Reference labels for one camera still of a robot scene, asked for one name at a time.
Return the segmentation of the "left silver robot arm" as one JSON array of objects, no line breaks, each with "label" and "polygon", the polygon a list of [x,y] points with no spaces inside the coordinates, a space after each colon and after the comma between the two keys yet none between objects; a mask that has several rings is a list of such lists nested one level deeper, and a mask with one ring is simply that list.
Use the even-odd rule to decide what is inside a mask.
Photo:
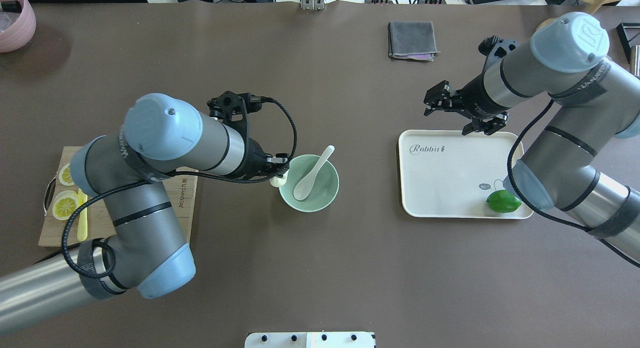
[{"label": "left silver robot arm", "polygon": [[251,184],[282,175],[292,153],[268,154],[249,137],[250,113],[281,103],[224,92],[209,113],[162,93],[139,98],[117,134],[73,155],[71,178],[89,200],[62,230],[61,252],[1,280],[1,333],[136,288],[166,295],[195,276],[190,244],[164,181],[193,175]]}]

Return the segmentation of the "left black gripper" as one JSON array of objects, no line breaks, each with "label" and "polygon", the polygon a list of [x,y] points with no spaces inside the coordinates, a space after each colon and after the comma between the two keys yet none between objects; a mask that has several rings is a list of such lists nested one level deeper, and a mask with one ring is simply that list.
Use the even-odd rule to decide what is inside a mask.
[{"label": "left black gripper", "polygon": [[288,165],[290,163],[289,154],[265,153],[262,147],[253,140],[248,138],[245,145],[243,160],[240,164],[240,179],[249,181],[254,177],[274,177],[274,166]]}]

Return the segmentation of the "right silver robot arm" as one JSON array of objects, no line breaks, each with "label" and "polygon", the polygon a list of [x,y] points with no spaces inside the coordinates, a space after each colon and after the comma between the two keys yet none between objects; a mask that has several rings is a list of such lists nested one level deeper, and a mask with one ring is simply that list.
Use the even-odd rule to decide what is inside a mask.
[{"label": "right silver robot arm", "polygon": [[586,232],[638,266],[639,193],[592,165],[612,138],[639,134],[639,79],[609,49],[601,23],[578,11],[522,45],[492,36],[478,47],[483,71],[459,90],[448,81],[430,88],[424,115],[457,113],[470,120],[462,134],[493,134],[506,125],[510,108],[547,93],[550,102],[516,142],[553,104],[558,112],[516,163],[510,151],[506,188],[536,214]]}]

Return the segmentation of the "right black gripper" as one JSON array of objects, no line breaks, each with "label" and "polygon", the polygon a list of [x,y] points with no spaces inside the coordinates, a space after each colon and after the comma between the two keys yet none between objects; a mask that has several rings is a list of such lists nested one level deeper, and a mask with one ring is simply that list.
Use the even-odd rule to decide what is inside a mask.
[{"label": "right black gripper", "polygon": [[449,81],[443,80],[427,90],[423,103],[426,106],[423,113],[425,117],[435,111],[445,111],[470,119],[470,123],[462,128],[462,136],[470,133],[492,135],[504,128],[509,118],[509,113],[500,113],[493,117],[493,103],[483,83],[468,83],[463,88],[455,90]]}]

